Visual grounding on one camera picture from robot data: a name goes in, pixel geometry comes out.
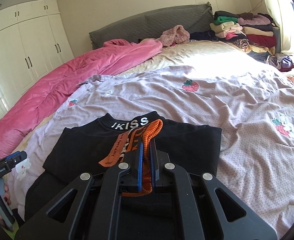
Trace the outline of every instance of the gray quilted headboard cover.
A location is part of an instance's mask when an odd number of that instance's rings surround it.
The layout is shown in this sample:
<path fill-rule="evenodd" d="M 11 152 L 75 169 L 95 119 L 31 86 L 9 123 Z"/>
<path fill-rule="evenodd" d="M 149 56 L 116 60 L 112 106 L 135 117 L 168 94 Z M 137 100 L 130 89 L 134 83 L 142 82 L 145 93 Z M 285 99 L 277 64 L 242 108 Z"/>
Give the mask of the gray quilted headboard cover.
<path fill-rule="evenodd" d="M 92 49 L 112 39 L 138 43 L 138 39 L 159 38 L 162 32 L 182 25 L 189 33 L 210 30 L 214 20 L 211 4 L 183 5 L 140 13 L 89 33 Z"/>

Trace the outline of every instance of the bed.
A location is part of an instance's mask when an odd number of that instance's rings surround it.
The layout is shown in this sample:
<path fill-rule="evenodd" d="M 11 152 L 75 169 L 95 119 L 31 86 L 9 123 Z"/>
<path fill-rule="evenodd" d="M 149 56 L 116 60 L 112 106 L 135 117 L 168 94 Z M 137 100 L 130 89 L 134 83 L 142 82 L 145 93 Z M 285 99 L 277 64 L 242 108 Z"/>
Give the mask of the bed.
<path fill-rule="evenodd" d="M 209 3 L 164 8 L 108 25 L 90 38 L 96 49 L 110 39 L 138 42 L 159 36 L 176 24 L 205 31 L 212 20 Z M 182 89 L 189 79 L 199 85 L 196 92 Z M 28 154 L 7 177 L 21 217 L 26 193 L 65 127 L 106 113 L 130 120 L 154 110 L 177 122 L 222 128 L 218 179 L 279 239 L 286 234 L 294 224 L 294 84 L 276 68 L 220 41 L 178 44 L 118 75 L 86 77 L 16 148 Z"/>

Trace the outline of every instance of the silver screw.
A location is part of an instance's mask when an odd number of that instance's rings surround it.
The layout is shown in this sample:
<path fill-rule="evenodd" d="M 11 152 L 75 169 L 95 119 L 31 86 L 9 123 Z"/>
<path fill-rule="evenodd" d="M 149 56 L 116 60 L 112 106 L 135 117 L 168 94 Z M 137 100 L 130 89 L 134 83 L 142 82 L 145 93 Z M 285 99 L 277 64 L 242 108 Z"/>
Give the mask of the silver screw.
<path fill-rule="evenodd" d="M 203 174 L 203 178 L 205 180 L 212 180 L 213 179 L 213 176 L 210 173 L 204 173 Z"/>
<path fill-rule="evenodd" d="M 129 167 L 128 163 L 119 163 L 118 167 L 122 170 L 125 170 Z"/>
<path fill-rule="evenodd" d="M 90 174 L 89 173 L 83 173 L 80 175 L 80 179 L 82 180 L 88 180 L 90 178 Z"/>
<path fill-rule="evenodd" d="M 175 164 L 173 164 L 173 163 L 166 163 L 165 164 L 165 168 L 167 170 L 172 170 L 173 168 L 175 168 Z"/>

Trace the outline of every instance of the curtain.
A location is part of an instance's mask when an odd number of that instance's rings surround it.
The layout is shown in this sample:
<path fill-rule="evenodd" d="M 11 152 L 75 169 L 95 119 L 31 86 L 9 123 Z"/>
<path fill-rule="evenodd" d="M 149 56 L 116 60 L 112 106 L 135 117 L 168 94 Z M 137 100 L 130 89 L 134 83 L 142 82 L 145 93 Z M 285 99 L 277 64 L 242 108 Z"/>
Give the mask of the curtain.
<path fill-rule="evenodd" d="M 280 28 L 281 53 L 294 54 L 294 10 L 292 0 L 265 0 L 268 13 Z"/>

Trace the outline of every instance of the wardrobe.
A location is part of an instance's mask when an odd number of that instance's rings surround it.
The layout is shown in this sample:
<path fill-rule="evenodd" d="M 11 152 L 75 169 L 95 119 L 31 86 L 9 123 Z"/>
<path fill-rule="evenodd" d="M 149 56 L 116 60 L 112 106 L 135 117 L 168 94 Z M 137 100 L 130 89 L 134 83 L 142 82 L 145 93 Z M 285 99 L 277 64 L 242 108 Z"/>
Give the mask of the wardrobe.
<path fill-rule="evenodd" d="M 35 82 L 73 58 L 56 0 L 0 10 L 0 119 Z"/>

